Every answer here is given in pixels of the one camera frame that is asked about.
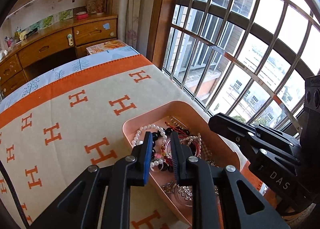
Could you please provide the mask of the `wooden desk with drawers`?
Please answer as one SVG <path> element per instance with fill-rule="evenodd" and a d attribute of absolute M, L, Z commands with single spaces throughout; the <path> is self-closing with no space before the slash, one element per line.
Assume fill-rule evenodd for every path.
<path fill-rule="evenodd" d="M 6 97 L 56 66 L 86 56 L 86 48 L 117 39 L 116 15 L 89 16 L 53 24 L 16 45 L 1 60 L 1 95 Z"/>

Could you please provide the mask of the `pink plastic storage tray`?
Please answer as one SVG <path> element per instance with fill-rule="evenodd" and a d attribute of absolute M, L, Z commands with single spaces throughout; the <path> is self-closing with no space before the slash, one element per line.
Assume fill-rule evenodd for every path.
<path fill-rule="evenodd" d="M 233 165 L 241 168 L 238 153 L 219 135 L 211 132 L 208 122 L 186 102 L 171 101 L 126 121 L 123 135 L 129 143 L 133 143 L 136 137 L 143 139 L 147 131 L 155 133 L 156 126 L 178 133 L 185 160 L 194 155 L 212 166 Z M 150 169 L 149 183 L 178 220 L 191 225 L 192 189 L 176 184 L 170 138 L 163 141 L 163 137 L 159 136 L 154 149 L 155 159 L 163 159 L 164 163 Z"/>

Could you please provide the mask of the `light blue printed bedsheet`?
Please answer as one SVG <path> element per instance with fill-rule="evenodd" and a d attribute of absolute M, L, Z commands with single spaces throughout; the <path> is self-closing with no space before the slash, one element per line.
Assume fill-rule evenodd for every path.
<path fill-rule="evenodd" d="M 116 48 L 114 50 L 87 55 L 80 59 L 71 61 L 70 63 L 58 66 L 38 77 L 35 77 L 31 81 L 26 82 L 26 84 L 22 85 L 16 91 L 6 96 L 6 98 L 1 101 L 1 112 L 5 111 L 30 93 L 54 81 L 102 63 L 107 63 L 109 61 L 130 57 L 137 54 L 138 51 L 128 45 L 125 47 Z"/>

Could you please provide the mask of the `metal window security grille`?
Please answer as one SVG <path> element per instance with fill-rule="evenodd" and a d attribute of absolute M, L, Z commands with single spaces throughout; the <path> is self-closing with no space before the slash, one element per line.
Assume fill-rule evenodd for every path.
<path fill-rule="evenodd" d="M 319 20 L 305 0 L 174 0 L 162 70 L 205 113 L 297 134 L 319 74 Z"/>

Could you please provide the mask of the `red small box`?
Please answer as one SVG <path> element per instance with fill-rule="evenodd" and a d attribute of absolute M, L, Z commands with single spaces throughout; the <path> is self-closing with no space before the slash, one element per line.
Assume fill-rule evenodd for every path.
<path fill-rule="evenodd" d="M 76 19 L 77 20 L 82 20 L 88 18 L 88 13 L 87 12 L 78 12 L 76 13 Z"/>

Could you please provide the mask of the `orange printed book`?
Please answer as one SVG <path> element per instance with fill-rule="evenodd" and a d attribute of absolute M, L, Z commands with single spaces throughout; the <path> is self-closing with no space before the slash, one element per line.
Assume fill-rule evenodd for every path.
<path fill-rule="evenodd" d="M 104 51 L 114 50 L 116 48 L 121 48 L 125 46 L 127 46 L 127 44 L 120 40 L 112 40 L 112 41 L 103 42 L 101 44 L 89 46 L 86 48 L 86 51 L 88 55 L 91 55 L 91 54 L 96 54 Z"/>

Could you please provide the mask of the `orange beige H-pattern blanket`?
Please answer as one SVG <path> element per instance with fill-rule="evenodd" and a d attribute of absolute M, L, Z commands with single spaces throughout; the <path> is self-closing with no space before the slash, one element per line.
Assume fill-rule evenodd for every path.
<path fill-rule="evenodd" d="M 87 168 L 113 165 L 144 133 L 170 117 L 202 140 L 202 156 L 234 165 L 256 188 L 262 182 L 234 143 L 208 128 L 208 116 L 143 55 L 78 70 L 34 89 L 39 79 L 1 102 L 1 161 L 18 195 L 1 180 L 1 203 L 21 228 L 36 218 Z"/>

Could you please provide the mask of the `gold rhinestone hair comb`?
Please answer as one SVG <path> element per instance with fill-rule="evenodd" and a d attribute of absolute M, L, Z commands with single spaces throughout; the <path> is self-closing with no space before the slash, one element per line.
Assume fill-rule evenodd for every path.
<path fill-rule="evenodd" d="M 168 183 L 165 183 L 161 185 L 161 189 L 166 193 L 166 194 L 173 194 L 175 193 L 175 189 L 177 188 L 178 194 L 180 194 L 182 197 L 187 196 L 188 200 L 191 200 L 192 197 L 192 192 L 191 192 L 191 187 L 187 186 L 178 186 L 176 182 L 171 181 Z"/>

